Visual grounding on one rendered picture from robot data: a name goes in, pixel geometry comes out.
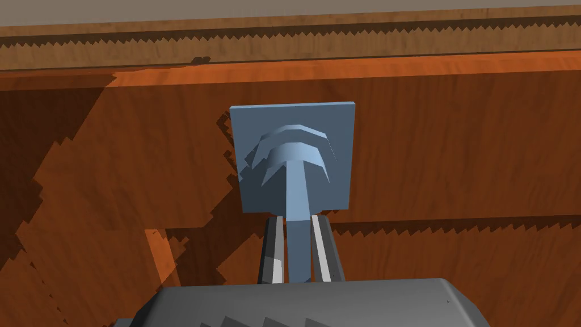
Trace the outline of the blue drawer handle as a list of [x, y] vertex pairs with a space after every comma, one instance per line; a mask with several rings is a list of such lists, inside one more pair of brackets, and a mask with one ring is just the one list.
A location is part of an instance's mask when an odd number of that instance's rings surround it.
[[314, 281], [311, 217], [349, 206], [354, 102], [232, 106], [242, 209], [282, 216], [284, 281]]

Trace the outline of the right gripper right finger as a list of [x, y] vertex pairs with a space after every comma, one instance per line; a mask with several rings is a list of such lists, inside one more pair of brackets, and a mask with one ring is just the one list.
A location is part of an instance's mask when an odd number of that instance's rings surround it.
[[345, 276], [329, 219], [311, 217], [311, 250], [315, 282], [344, 282]]

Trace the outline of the brown wooden drawer front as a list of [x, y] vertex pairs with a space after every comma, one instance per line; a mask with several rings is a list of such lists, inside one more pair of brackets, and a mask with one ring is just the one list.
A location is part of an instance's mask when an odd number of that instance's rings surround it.
[[0, 73], [36, 228], [241, 214], [231, 106], [356, 103], [352, 221], [581, 215], [581, 51]]

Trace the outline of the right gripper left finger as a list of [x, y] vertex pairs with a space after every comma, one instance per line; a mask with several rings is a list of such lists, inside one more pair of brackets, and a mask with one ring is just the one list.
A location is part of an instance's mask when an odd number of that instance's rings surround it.
[[284, 283], [284, 230], [283, 217], [269, 217], [266, 221], [258, 284]]

